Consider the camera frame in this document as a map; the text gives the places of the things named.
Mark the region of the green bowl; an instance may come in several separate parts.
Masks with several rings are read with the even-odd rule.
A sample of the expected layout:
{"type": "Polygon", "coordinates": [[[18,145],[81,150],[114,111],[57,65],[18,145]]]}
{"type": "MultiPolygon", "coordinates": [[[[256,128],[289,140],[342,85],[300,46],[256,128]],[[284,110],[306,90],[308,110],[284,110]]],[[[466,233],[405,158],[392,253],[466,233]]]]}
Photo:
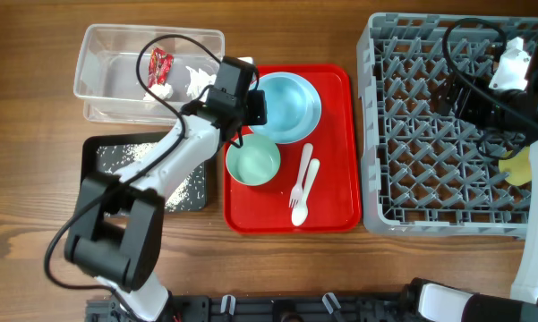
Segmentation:
{"type": "Polygon", "coordinates": [[[233,179],[247,186],[269,182],[278,172],[281,156],[278,146],[260,134],[243,135],[240,148],[230,146],[226,153],[226,169],[233,179]]]}

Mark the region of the white tissue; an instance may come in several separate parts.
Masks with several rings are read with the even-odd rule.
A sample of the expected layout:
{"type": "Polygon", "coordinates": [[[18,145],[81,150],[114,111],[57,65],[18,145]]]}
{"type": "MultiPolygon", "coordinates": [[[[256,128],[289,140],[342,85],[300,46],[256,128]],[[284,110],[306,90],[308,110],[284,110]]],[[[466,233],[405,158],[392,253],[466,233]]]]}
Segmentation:
{"type": "Polygon", "coordinates": [[[216,74],[209,74],[202,69],[195,70],[189,66],[186,66],[186,69],[190,74],[190,82],[186,93],[191,99],[197,98],[208,85],[213,85],[217,78],[216,74]]]}

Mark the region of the yellow plastic cup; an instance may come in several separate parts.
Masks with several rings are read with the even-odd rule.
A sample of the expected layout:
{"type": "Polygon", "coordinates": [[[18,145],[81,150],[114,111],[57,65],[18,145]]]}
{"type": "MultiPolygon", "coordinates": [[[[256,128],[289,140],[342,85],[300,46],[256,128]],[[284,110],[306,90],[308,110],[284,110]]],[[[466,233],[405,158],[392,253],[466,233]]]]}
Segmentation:
{"type": "Polygon", "coordinates": [[[525,147],[512,158],[498,162],[499,170],[508,175],[506,182],[514,186],[522,186],[532,180],[529,152],[530,148],[525,147]]]}

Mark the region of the white plastic fork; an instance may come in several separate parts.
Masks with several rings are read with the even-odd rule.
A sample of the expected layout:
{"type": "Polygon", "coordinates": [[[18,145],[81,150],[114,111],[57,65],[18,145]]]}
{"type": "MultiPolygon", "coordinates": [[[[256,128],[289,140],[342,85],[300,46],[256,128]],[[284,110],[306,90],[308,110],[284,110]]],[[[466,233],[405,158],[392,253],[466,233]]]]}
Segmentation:
{"type": "Polygon", "coordinates": [[[303,194],[303,179],[308,169],[308,165],[311,160],[313,152],[313,145],[311,143],[305,143],[301,154],[301,160],[298,170],[298,175],[294,187],[290,193],[289,207],[294,208],[300,201],[303,194]]]}

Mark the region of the small white tissue ball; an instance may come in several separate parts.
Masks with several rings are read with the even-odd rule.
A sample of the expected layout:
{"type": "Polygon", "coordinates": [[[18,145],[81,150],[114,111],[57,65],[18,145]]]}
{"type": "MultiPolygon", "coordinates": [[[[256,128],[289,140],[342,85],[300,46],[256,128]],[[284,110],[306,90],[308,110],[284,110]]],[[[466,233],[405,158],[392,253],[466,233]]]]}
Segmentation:
{"type": "MultiPolygon", "coordinates": [[[[168,99],[173,95],[173,88],[170,84],[154,84],[150,88],[150,91],[156,94],[161,99],[168,99]]],[[[144,101],[155,101],[155,98],[151,94],[146,93],[143,98],[144,101]]]]}

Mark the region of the red snack wrapper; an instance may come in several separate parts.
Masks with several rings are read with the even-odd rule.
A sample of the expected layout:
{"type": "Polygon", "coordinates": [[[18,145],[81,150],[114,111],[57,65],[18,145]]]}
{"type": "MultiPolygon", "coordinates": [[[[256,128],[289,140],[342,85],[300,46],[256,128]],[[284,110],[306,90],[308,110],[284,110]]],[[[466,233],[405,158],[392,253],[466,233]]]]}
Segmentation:
{"type": "Polygon", "coordinates": [[[174,57],[165,50],[155,47],[149,60],[148,86],[164,85],[174,61],[174,57]]]}

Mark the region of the white rice pile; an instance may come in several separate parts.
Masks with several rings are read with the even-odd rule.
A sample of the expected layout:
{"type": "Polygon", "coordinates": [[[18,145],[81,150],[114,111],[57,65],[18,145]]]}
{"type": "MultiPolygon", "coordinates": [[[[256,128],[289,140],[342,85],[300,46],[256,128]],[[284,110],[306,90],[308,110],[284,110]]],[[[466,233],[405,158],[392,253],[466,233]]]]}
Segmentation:
{"type": "MultiPolygon", "coordinates": [[[[142,159],[156,142],[100,146],[96,150],[95,168],[113,174],[116,170],[142,159]]],[[[166,202],[167,213],[198,211],[207,203],[205,165],[197,166],[177,187],[166,202]]]]}

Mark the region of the white plastic spoon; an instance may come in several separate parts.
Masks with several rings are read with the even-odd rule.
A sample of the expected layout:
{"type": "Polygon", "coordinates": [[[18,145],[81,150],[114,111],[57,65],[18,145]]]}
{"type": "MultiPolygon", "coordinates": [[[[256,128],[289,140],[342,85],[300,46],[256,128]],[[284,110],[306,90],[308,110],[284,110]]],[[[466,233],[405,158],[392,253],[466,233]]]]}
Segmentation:
{"type": "Polygon", "coordinates": [[[292,224],[294,226],[302,225],[308,216],[307,199],[311,192],[319,168],[320,160],[317,158],[312,159],[308,166],[302,198],[299,203],[294,207],[292,212],[292,224]]]}

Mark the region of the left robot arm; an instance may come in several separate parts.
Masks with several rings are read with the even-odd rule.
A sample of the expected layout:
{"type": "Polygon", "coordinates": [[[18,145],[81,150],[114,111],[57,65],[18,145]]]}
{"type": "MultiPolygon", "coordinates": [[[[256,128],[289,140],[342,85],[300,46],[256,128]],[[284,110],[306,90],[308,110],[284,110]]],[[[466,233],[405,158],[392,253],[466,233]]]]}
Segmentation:
{"type": "Polygon", "coordinates": [[[259,80],[252,59],[224,57],[206,98],[185,104],[175,127],[143,159],[82,181],[64,256],[109,290],[132,319],[175,316],[170,293],[154,273],[165,203],[225,144],[240,148],[244,126],[266,122],[259,80]]]}

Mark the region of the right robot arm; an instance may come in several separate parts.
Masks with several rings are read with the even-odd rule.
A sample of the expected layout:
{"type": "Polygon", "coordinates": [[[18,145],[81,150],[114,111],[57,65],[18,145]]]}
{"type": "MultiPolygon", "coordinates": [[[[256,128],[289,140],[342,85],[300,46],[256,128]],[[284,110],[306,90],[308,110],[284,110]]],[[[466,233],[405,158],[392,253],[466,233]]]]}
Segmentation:
{"type": "Polygon", "coordinates": [[[437,111],[457,109],[459,119],[492,132],[525,136],[525,144],[500,162],[520,161],[530,172],[530,214],[525,248],[509,298],[461,291],[415,278],[400,294],[398,312],[426,321],[538,321],[538,42],[528,55],[521,38],[502,41],[490,81],[455,69],[433,94],[437,111]]]}

